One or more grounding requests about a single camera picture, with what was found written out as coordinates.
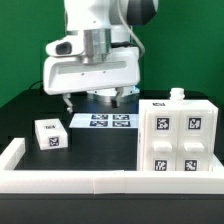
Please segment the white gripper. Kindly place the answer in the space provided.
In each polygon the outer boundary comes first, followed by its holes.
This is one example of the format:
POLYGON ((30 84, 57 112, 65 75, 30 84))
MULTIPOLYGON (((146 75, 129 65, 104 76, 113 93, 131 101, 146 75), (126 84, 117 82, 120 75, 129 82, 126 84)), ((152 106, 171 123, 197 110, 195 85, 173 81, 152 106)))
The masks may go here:
POLYGON ((66 37, 49 43, 44 62, 44 90, 49 95, 63 94, 67 111, 73 113, 69 93, 116 88, 112 107, 120 106, 126 86, 140 81, 137 47, 112 48, 105 60, 96 64, 84 64, 79 53, 83 45, 66 37))

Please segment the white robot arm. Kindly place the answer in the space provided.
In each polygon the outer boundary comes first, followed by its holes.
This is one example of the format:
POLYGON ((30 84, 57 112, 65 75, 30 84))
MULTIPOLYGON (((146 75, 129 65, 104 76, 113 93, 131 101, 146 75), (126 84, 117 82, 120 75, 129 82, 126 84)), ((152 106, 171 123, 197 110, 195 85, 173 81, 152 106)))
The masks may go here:
POLYGON ((140 81, 145 49, 131 28, 147 24, 159 0, 64 0, 65 36, 46 46, 43 87, 73 110, 75 92, 108 94, 112 104, 140 81))

